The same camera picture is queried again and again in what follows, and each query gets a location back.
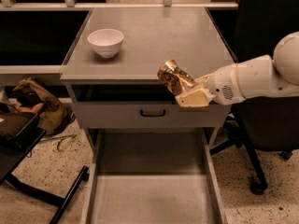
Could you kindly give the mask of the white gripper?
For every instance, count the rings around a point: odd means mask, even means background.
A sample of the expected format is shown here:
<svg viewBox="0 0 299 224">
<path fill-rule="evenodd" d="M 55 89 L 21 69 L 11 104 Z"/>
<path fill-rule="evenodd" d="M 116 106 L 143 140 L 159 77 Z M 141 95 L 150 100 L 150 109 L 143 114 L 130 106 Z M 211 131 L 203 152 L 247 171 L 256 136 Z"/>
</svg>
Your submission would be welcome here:
<svg viewBox="0 0 299 224">
<path fill-rule="evenodd" d="M 204 88 L 185 91 L 176 97 L 181 107 L 205 107 L 213 100 L 220 105 L 238 104 L 245 100 L 237 84 L 237 65 L 231 64 L 198 77 L 195 82 Z"/>
</svg>

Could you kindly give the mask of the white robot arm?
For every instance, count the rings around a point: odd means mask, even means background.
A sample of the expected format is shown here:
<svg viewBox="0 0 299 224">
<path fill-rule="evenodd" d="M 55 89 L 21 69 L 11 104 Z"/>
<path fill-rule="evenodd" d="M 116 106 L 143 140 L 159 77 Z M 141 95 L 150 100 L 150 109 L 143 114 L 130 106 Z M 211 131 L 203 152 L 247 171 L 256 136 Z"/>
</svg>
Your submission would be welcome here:
<svg viewBox="0 0 299 224">
<path fill-rule="evenodd" d="M 299 95 L 299 33 L 283 37 L 273 56 L 263 55 L 242 63 L 223 66 L 196 79 L 197 85 L 176 97 L 182 107 L 242 103 L 255 97 Z"/>
</svg>

